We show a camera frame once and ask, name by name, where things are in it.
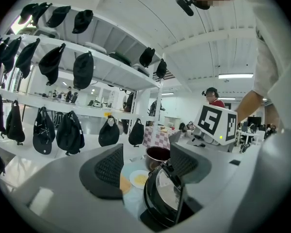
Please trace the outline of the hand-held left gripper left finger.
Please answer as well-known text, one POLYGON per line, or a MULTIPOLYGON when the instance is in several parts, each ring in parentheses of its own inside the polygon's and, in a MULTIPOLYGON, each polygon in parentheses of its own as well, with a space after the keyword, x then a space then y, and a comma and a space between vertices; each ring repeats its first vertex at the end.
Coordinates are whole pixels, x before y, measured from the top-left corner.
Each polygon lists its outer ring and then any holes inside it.
POLYGON ((123 145, 56 159, 26 180, 15 201, 41 232, 135 232, 120 190, 123 145))

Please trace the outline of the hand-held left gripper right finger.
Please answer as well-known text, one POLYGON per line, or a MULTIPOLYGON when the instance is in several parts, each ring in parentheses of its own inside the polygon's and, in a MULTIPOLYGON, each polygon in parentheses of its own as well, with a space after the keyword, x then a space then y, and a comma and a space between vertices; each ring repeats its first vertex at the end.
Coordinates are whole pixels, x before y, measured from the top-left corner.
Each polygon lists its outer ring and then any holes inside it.
POLYGON ((253 230, 279 205, 279 143, 269 139, 244 154, 171 147, 181 176, 174 230, 253 230))

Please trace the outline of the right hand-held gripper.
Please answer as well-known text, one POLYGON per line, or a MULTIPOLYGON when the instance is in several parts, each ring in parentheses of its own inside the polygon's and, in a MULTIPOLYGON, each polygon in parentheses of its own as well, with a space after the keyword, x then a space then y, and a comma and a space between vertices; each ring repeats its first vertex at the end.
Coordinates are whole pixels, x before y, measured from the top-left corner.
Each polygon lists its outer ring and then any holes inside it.
POLYGON ((232 152, 236 141, 237 112, 213 105, 203 105, 194 121, 195 129, 188 145, 232 152))

